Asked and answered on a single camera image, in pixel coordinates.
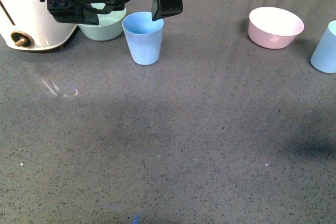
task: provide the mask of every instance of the mint green bowl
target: mint green bowl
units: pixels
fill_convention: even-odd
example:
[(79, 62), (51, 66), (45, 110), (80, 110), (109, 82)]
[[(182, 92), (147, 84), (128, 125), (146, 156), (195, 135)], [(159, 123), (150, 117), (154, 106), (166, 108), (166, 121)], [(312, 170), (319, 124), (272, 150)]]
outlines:
[[(103, 9), (105, 6), (102, 3), (91, 5), (97, 9)], [(98, 14), (99, 25), (78, 24), (78, 26), (89, 39), (98, 41), (110, 40), (122, 34), (122, 21), (125, 15), (126, 8), (109, 14)]]

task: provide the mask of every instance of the white appliance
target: white appliance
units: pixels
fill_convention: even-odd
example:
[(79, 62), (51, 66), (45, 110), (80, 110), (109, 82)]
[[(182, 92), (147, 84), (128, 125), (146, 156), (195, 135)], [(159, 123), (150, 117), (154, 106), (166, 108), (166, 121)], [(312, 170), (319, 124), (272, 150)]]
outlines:
[(0, 34), (11, 48), (48, 50), (62, 45), (76, 24), (58, 23), (46, 2), (0, 0)]

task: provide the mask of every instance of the cup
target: cup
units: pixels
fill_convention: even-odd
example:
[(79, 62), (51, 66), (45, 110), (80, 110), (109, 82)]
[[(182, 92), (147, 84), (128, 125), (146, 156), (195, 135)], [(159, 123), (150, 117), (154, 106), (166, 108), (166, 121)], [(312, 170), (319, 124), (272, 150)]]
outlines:
[(329, 23), (310, 62), (321, 72), (336, 73), (336, 20)]
[(159, 59), (163, 20), (152, 21), (152, 13), (139, 12), (127, 16), (122, 27), (135, 63), (151, 65)]
[[(104, 3), (91, 4), (97, 9), (103, 9)], [(99, 25), (78, 24), (83, 34), (89, 39), (104, 41), (118, 37), (122, 33), (122, 20), (126, 15), (124, 10), (111, 12), (109, 14), (97, 14)]]

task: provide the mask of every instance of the pink bowl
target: pink bowl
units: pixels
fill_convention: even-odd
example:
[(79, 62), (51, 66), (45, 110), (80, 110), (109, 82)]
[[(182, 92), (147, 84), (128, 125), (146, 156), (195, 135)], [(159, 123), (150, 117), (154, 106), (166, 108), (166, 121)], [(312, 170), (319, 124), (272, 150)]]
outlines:
[(265, 48), (287, 47), (305, 28), (295, 14), (275, 7), (254, 9), (249, 16), (248, 35)]

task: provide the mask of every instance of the blue object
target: blue object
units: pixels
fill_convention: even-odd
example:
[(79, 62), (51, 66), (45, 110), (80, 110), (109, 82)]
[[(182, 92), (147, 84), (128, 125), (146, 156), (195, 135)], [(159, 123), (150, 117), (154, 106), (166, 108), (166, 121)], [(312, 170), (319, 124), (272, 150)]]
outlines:
[(139, 215), (136, 215), (133, 224), (138, 224), (138, 221), (139, 221)]
[(127, 16), (122, 27), (133, 60), (140, 65), (150, 65), (159, 59), (163, 20), (152, 21), (152, 13), (140, 12)]
[(329, 23), (310, 62), (321, 72), (336, 73), (336, 20)]

